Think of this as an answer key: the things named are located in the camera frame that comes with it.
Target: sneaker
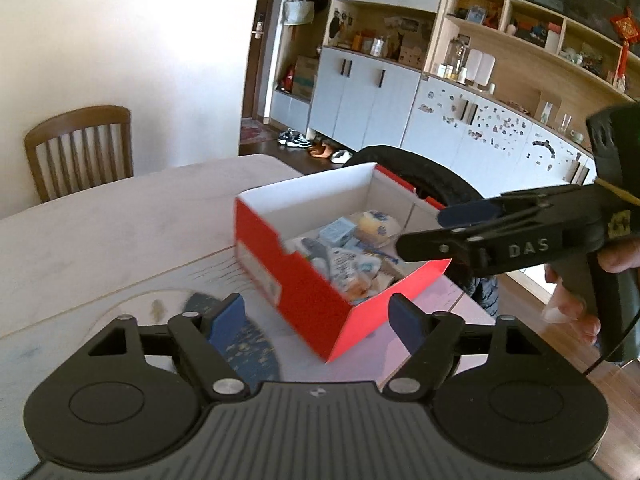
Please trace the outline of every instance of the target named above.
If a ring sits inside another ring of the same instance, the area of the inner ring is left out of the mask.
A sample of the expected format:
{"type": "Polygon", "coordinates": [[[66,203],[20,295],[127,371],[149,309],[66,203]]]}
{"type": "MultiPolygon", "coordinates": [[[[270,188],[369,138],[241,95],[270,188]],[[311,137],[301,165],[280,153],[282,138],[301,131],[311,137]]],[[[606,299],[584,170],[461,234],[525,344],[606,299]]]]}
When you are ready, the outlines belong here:
{"type": "Polygon", "coordinates": [[[338,150],[331,156],[331,162],[334,164],[344,164],[347,162],[353,155],[347,150],[338,150]]]}
{"type": "Polygon", "coordinates": [[[313,143],[300,132],[291,130],[289,138],[286,140],[286,145],[291,148],[310,148],[313,143]]]}
{"type": "Polygon", "coordinates": [[[290,140],[292,132],[293,132],[293,130],[291,128],[289,128],[288,130],[282,132],[278,136],[278,143],[279,144],[286,144],[287,141],[290,140]]]}

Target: photo frame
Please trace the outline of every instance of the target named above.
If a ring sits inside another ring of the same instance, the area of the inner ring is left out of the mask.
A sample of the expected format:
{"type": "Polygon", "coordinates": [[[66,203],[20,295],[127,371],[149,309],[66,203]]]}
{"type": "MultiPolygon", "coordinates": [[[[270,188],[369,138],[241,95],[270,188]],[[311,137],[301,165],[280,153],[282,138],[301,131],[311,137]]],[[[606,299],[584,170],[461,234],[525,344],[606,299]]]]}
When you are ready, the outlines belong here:
{"type": "Polygon", "coordinates": [[[477,5],[472,6],[466,13],[466,20],[482,25],[486,18],[486,9],[477,5]]]}

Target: human hand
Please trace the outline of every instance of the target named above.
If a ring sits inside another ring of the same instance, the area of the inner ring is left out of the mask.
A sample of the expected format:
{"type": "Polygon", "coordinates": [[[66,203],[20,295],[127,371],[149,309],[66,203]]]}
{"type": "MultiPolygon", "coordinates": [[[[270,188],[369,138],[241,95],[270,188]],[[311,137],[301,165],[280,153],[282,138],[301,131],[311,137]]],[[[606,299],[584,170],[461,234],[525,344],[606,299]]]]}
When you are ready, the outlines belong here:
{"type": "MultiPolygon", "coordinates": [[[[640,267],[640,238],[609,244],[598,253],[598,262],[604,270],[613,273],[640,267]]],[[[561,314],[571,319],[571,325],[580,339],[593,345],[600,333],[600,320],[587,314],[582,302],[562,286],[562,278],[548,265],[545,265],[545,279],[547,283],[558,284],[549,305],[555,306],[561,314]]]]}

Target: black cable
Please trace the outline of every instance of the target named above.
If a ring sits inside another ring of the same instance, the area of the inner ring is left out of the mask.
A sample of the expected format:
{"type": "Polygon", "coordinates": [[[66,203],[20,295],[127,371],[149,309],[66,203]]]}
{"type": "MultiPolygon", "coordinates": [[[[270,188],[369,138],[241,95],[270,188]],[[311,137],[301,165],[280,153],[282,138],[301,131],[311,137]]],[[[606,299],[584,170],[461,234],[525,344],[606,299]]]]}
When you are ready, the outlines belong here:
{"type": "Polygon", "coordinates": [[[635,328],[635,326],[636,326],[636,324],[638,323],[639,320],[640,320],[640,309],[638,310],[638,312],[636,312],[636,316],[631,320],[631,323],[629,324],[628,328],[625,330],[625,333],[623,333],[622,338],[620,338],[620,341],[618,342],[618,344],[615,345],[613,347],[613,349],[608,354],[600,356],[596,360],[596,362],[594,362],[594,364],[592,364],[589,368],[587,368],[582,374],[586,377],[591,372],[593,372],[598,366],[600,366],[604,361],[609,359],[614,354],[614,352],[618,348],[620,348],[620,345],[622,345],[622,343],[625,341],[626,337],[629,334],[631,334],[631,331],[635,328]]]}

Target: storage box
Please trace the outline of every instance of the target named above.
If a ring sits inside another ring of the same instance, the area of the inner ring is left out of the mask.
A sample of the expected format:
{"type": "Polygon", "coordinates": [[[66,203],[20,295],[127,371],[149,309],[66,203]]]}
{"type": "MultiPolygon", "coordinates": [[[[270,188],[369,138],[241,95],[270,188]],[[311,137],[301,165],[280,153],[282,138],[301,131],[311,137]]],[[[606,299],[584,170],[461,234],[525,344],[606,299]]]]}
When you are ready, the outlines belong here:
{"type": "Polygon", "coordinates": [[[410,300],[442,275],[448,260],[415,264],[407,277],[351,306],[284,242],[341,216],[379,210],[403,232],[437,229],[438,209],[376,164],[325,171],[251,189],[236,198],[236,257],[269,302],[324,361],[332,361],[387,321],[391,295],[410,300]]]}
{"type": "Polygon", "coordinates": [[[296,73],[293,76],[293,90],[291,91],[293,95],[311,100],[319,61],[319,59],[298,56],[296,73]]]}
{"type": "Polygon", "coordinates": [[[413,48],[402,47],[400,49],[400,57],[398,59],[400,64],[410,66],[412,68],[424,68],[424,52],[419,46],[413,48]]]}

